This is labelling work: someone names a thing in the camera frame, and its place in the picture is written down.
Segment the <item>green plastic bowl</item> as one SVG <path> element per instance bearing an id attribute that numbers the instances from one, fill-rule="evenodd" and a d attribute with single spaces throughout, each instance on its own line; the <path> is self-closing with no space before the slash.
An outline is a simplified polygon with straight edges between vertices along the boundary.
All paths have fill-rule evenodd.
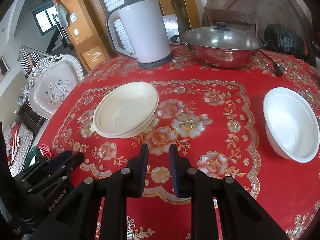
<path id="1" fill-rule="evenodd" d="M 23 165 L 23 170 L 27 170 L 29 167 L 34 165 L 36 162 L 42 162 L 45 160 L 45 157 L 40 151 L 40 148 L 37 146 L 33 146 L 29 153 L 27 154 L 27 157 L 25 159 L 24 165 Z"/>

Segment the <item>large red glass plate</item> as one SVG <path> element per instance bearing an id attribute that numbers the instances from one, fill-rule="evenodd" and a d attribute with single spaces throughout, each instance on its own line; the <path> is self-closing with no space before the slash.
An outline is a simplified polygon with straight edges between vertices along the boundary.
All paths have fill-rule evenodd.
<path id="1" fill-rule="evenodd" d="M 49 146 L 47 146 L 46 144 L 42 144 L 39 147 L 39 150 L 44 157 L 46 157 L 47 159 L 50 159 L 50 160 L 52 159 L 52 153 L 51 153 Z"/>

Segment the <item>red patterned sofa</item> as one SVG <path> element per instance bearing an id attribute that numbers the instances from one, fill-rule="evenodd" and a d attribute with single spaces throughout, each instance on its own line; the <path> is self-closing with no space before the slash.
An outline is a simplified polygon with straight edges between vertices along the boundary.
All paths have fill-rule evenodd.
<path id="1" fill-rule="evenodd" d="M 24 162 L 34 140 L 32 130 L 24 123 L 13 121 L 3 133 L 7 161 L 11 175 L 15 177 L 24 167 Z"/>

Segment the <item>dark wooden sideboard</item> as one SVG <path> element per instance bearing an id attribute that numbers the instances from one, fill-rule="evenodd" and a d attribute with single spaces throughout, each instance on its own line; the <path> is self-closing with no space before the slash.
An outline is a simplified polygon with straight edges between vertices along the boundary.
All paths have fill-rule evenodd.
<path id="1" fill-rule="evenodd" d="M 44 117 L 33 111 L 28 101 L 24 102 L 24 104 L 19 108 L 17 115 L 19 116 L 19 119 L 35 134 L 39 132 L 40 128 L 46 121 Z"/>

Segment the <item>white foam bowl far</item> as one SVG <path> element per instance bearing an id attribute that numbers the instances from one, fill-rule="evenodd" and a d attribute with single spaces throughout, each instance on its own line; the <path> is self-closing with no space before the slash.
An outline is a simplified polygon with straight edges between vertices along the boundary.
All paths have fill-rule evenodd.
<path id="1" fill-rule="evenodd" d="M 277 87 L 263 100 L 268 141 L 282 158 L 308 163 L 319 150 L 319 126 L 309 103 L 295 91 Z"/>

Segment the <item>red floral tablecloth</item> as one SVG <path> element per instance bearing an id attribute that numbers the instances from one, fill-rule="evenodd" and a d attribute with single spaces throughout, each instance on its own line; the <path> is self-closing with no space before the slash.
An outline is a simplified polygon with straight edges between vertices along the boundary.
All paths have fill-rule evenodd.
<path id="1" fill-rule="evenodd" d="M 263 115 L 265 94 L 275 87 L 299 93 L 319 113 L 315 69 L 295 57 L 262 51 L 243 69 L 200 63 L 182 46 L 161 67 L 141 69 L 127 57 L 97 65 L 72 90 L 39 140 L 52 155 L 82 152 L 74 185 L 102 179 L 149 147 L 145 190 L 127 201 L 128 239 L 189 239 L 190 200 L 172 187 L 169 147 L 213 178 L 234 177 L 286 232 L 301 239 L 319 210 L 319 157 L 301 164 L 270 146 Z M 136 81 L 153 84 L 159 103 L 148 128 L 129 139 L 107 139 L 91 131 L 99 102 L 115 88 Z"/>

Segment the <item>cream plastic bowl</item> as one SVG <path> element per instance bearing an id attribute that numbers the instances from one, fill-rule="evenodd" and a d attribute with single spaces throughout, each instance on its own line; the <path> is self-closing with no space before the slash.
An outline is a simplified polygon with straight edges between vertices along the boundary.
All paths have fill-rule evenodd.
<path id="1" fill-rule="evenodd" d="M 158 102 L 158 92 L 150 83 L 124 84 L 100 101 L 91 131 L 110 139 L 134 137 L 151 124 Z"/>

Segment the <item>white ornate floral chair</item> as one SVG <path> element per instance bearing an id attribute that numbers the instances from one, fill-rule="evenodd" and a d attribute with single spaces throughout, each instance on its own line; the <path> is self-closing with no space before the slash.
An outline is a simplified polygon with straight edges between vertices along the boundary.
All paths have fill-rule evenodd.
<path id="1" fill-rule="evenodd" d="M 28 84 L 27 97 L 31 109 L 50 120 L 83 78 L 81 63 L 72 55 L 50 55 L 41 59 Z"/>

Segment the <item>steel pot with lid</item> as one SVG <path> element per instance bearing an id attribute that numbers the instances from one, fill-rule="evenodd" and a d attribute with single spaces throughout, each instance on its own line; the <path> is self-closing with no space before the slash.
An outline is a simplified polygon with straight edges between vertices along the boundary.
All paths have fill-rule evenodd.
<path id="1" fill-rule="evenodd" d="M 170 38 L 184 44 L 201 62 L 217 68 L 242 68 L 249 64 L 265 45 L 248 33 L 230 28 L 225 22 L 213 27 L 191 29 Z"/>

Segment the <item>black plastic bag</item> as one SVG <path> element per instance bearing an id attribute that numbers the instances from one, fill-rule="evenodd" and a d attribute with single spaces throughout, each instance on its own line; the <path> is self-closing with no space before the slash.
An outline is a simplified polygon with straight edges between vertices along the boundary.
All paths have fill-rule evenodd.
<path id="1" fill-rule="evenodd" d="M 264 31 L 264 40 L 268 50 L 293 55 L 313 67 L 316 66 L 316 55 L 311 44 L 294 30 L 281 24 L 269 24 Z"/>

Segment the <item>white electric kettle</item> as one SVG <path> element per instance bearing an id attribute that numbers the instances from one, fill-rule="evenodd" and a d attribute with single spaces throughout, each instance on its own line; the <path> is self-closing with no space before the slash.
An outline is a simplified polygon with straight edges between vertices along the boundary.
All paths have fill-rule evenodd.
<path id="1" fill-rule="evenodd" d="M 133 52 L 121 48 L 117 40 L 114 22 L 120 20 Z M 171 52 L 159 0 L 132 0 L 106 16 L 106 30 L 112 49 L 121 55 L 138 60 L 144 69 L 162 66 L 170 62 Z"/>

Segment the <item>round wooden table top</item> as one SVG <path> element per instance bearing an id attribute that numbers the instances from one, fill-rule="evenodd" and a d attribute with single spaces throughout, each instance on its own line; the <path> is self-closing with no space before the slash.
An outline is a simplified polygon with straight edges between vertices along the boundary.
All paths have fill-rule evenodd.
<path id="1" fill-rule="evenodd" d="M 273 23 L 294 30 L 306 40 L 315 35 L 311 12 L 303 0 L 207 0 L 206 6 L 254 15 L 259 37 L 263 37 L 266 26 Z"/>

